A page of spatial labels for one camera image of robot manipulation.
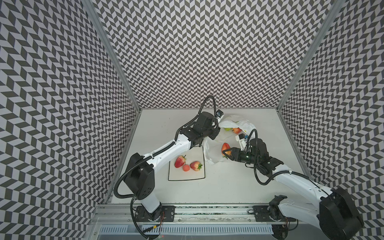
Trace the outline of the red fake strawberry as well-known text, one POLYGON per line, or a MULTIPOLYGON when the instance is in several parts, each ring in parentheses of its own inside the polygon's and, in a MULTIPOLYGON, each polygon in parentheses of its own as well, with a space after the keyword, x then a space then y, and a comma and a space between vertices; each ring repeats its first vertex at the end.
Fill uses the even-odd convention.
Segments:
POLYGON ((228 143, 223 143, 222 149, 221 149, 221 153, 222 153, 222 150, 229 149, 229 148, 231 148, 231 147, 230 147, 230 145, 228 143))
POLYGON ((201 162, 195 161, 190 164, 190 168, 194 171, 200 171, 203 167, 203 164, 201 162))
POLYGON ((183 167, 186 164, 186 155, 178 156, 175 161, 175 168, 183 167))

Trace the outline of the white plastic bag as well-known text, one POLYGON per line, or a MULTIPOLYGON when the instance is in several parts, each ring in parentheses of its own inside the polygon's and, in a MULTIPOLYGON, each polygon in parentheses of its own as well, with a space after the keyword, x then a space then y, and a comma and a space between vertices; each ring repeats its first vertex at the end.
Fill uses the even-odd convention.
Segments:
POLYGON ((236 141, 236 135, 249 135, 251 131, 256 128, 256 126, 249 120, 237 115, 224 117, 219 122, 219 127, 219 135, 214 140, 205 138, 202 144, 205 161, 211 165, 217 164, 219 162, 230 162, 231 160, 228 160, 222 156, 221 149, 223 143, 228 143, 231 148, 240 148, 239 143, 236 141), (242 132, 235 134, 233 131, 225 131, 224 128, 240 128, 242 132))

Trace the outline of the small red fake fruit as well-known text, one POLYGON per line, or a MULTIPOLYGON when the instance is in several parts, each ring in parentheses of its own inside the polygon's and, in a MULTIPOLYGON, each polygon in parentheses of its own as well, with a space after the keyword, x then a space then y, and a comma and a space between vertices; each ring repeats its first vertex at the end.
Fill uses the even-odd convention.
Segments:
POLYGON ((184 165, 183 166, 183 171, 184 172, 188 172, 190 170, 190 166, 189 165, 184 165))

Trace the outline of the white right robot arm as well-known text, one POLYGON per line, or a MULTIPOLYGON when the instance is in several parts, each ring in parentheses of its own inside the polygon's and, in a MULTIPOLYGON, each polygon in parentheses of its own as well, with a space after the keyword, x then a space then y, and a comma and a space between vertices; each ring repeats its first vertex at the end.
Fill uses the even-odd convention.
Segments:
POLYGON ((330 240, 350 240, 364 227, 364 220, 351 195, 342 188, 331 189, 295 172, 271 157, 262 139, 240 139, 240 148, 222 148, 227 159, 253 165, 257 182, 266 186, 276 181, 293 190, 302 201, 275 196, 267 207, 254 208, 255 215, 268 214, 275 222, 295 219, 319 228, 330 240))

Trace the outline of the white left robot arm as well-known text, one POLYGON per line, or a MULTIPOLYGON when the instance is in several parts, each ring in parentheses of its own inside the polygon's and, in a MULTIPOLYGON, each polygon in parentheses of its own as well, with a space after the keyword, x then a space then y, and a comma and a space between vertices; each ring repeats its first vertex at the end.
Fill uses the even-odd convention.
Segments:
POLYGON ((156 173, 172 160, 186 153, 193 147, 200 147, 205 138, 214 140, 220 133, 219 122, 224 113, 199 112, 191 121, 180 127, 175 138, 157 150, 148 154, 135 153, 131 156, 125 173, 119 178, 114 188, 114 195, 119 199, 129 195, 118 193, 120 183, 131 190, 133 198, 141 201, 144 213, 151 221, 156 221, 162 214, 163 206, 153 193, 156 173))

